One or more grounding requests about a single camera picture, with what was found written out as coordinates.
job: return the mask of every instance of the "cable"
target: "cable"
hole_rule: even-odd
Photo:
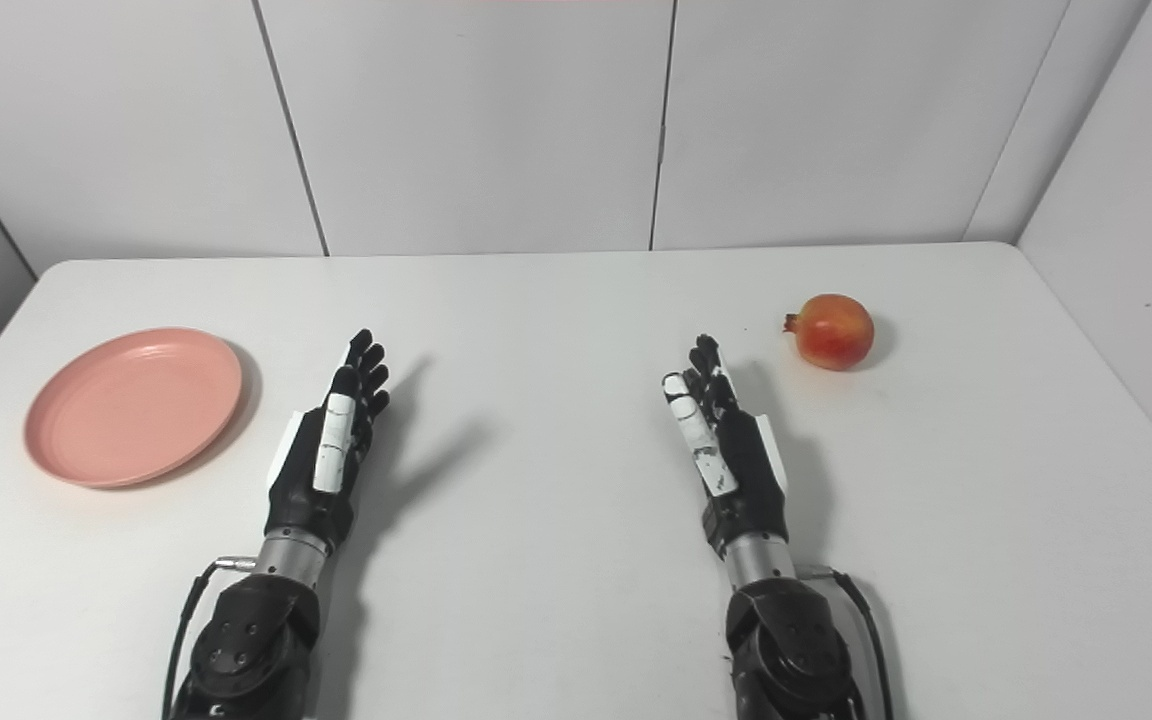
[[[882,639],[878,637],[878,623],[874,623],[873,612],[870,612],[869,601],[865,600],[865,594],[861,592],[861,589],[856,588],[851,575],[832,568],[829,569],[829,574],[833,582],[838,583],[839,588],[842,588],[842,592],[847,593],[847,598],[861,612],[861,617],[865,620],[865,629],[869,631],[869,644],[874,649],[874,662],[878,665],[878,689],[882,694],[882,717],[886,720],[892,720],[892,689],[890,682],[887,680],[887,657],[882,654]]]
[[[194,579],[192,586],[189,588],[189,594],[184,598],[184,607],[180,611],[177,635],[175,635],[175,639],[172,642],[172,659],[168,660],[168,683],[162,689],[162,720],[168,720],[168,715],[172,715],[172,696],[175,694],[175,670],[177,670],[180,661],[180,649],[184,646],[184,632],[189,629],[189,619],[194,617],[194,611],[197,609],[198,601],[202,599],[202,591],[207,589],[211,575],[214,575],[219,569],[220,562],[207,564],[207,569]]]

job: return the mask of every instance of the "black finger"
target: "black finger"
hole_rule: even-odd
[[[372,343],[371,331],[369,331],[367,328],[362,328],[361,331],[358,331],[358,334],[356,334],[356,336],[353,336],[353,340],[349,341],[349,347],[351,347],[353,350],[355,350],[356,353],[361,354],[362,351],[366,350],[367,347],[371,347],[371,343]]]
[[[389,393],[380,391],[376,393],[376,397],[372,397],[371,401],[367,402],[367,414],[374,418],[377,415],[380,415],[380,411],[384,410],[385,407],[389,407]]]
[[[692,347],[691,351],[687,355],[687,359],[691,361],[691,366],[696,369],[696,372],[700,373],[700,377],[708,378],[713,373],[714,364],[710,363],[708,356],[700,347]]]
[[[374,395],[374,393],[380,389],[380,386],[388,381],[389,369],[385,365],[376,365],[376,370],[372,370],[371,374],[367,376],[364,382],[362,382],[362,396],[369,397]]]
[[[344,364],[357,367],[358,363],[361,363],[362,354],[371,347],[371,331],[367,328],[358,331],[358,334],[349,341],[349,353],[346,355]]]
[[[705,395],[705,381],[702,379],[700,373],[696,370],[688,367],[682,372],[682,382],[687,382],[687,392],[691,393],[696,401],[700,401],[700,397]]]
[[[372,367],[380,364],[380,361],[385,359],[385,346],[380,343],[372,344],[369,347],[362,357],[358,359],[358,369],[364,373],[370,373]]]

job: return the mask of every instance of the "robotic hand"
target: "robotic hand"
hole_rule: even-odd
[[[349,342],[323,406],[301,415],[291,442],[285,442],[260,555],[220,558],[195,579],[172,650],[164,720],[303,717],[310,652],[320,630],[317,582],[326,559],[349,535],[349,497],[371,447],[372,420],[389,404],[380,389],[389,378],[384,356],[366,329]],[[250,574],[215,600],[173,702],[184,629],[218,569]]]
[[[833,624],[826,598],[795,575],[785,523],[783,468],[765,416],[740,409],[718,342],[696,339],[692,367],[664,378],[664,395],[700,471],[708,502],[702,525],[708,546],[727,566],[727,646],[740,720],[863,720],[851,658]],[[826,570],[861,607],[867,605],[846,575]],[[876,644],[888,714],[886,669]]]

